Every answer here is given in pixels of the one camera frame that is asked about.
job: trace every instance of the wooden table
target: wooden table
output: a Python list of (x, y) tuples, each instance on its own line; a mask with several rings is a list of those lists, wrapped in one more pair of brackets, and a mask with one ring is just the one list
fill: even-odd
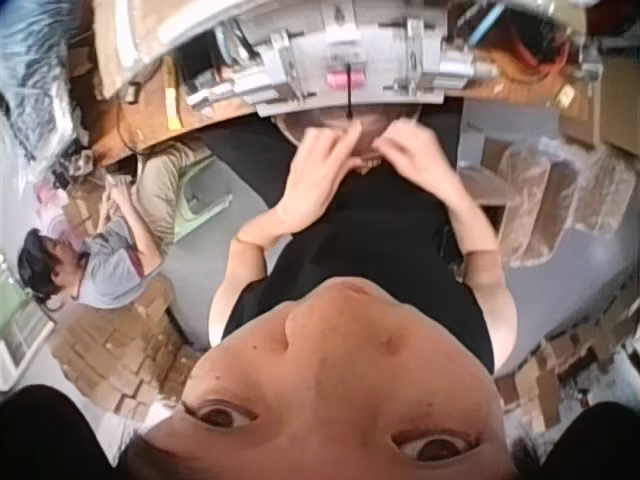
[[(118, 104), (116, 100), (96, 102), (90, 76), (83, 77), (74, 90), (83, 111), (99, 166), (117, 162), (131, 153), (129, 147), (141, 151), (184, 133), (207, 125), (223, 122), (254, 112), (254, 108), (242, 100), (230, 100), (212, 107), (213, 114), (206, 116), (187, 105), (183, 93), (179, 94), (179, 113), (182, 130), (170, 131), (165, 109), (165, 93), (162, 71), (159, 70), (143, 87), (136, 105)], [(563, 115), (585, 120), (589, 114), (589, 96), (586, 85), (569, 81), (562, 74), (549, 75), (535, 84), (516, 82), (501, 77), (490, 82), (471, 85), (465, 90), (450, 91), (447, 95), (470, 99), (502, 101), (520, 105), (554, 107), (560, 90), (571, 83), (576, 95), (563, 111)]]

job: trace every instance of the khaki pants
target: khaki pants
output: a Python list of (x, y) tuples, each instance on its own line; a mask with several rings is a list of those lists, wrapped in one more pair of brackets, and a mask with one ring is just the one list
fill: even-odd
[(141, 159), (144, 163), (134, 199), (163, 256), (173, 244), (180, 176), (208, 154), (202, 144), (171, 142), (157, 154)]

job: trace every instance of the gray t-shirt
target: gray t-shirt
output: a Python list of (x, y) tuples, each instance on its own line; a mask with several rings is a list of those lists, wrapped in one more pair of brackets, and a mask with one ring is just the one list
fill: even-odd
[(144, 291), (157, 272), (144, 276), (124, 218), (114, 219), (104, 232), (85, 240), (81, 253), (88, 255), (87, 268), (75, 300), (95, 308), (119, 308)]

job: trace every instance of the eye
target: eye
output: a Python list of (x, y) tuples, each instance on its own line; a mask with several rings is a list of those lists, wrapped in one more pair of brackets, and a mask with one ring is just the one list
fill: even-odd
[(258, 418), (252, 411), (224, 400), (210, 402), (195, 411), (185, 406), (185, 410), (207, 425), (224, 429), (243, 427)]
[(434, 433), (413, 440), (394, 439), (400, 451), (416, 462), (440, 462), (458, 457), (473, 448), (473, 445), (454, 435)]

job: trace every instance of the man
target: man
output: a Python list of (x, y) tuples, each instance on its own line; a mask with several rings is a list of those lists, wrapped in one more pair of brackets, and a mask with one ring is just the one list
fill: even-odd
[[(64, 294), (95, 308), (119, 308), (134, 301), (158, 271), (173, 241), (180, 172), (208, 151), (171, 143), (147, 161), (132, 198), (124, 179), (107, 186), (99, 231), (76, 251), (69, 242), (27, 233), (18, 255), (18, 273), (34, 298), (46, 304)], [(120, 215), (104, 229), (109, 199)]]

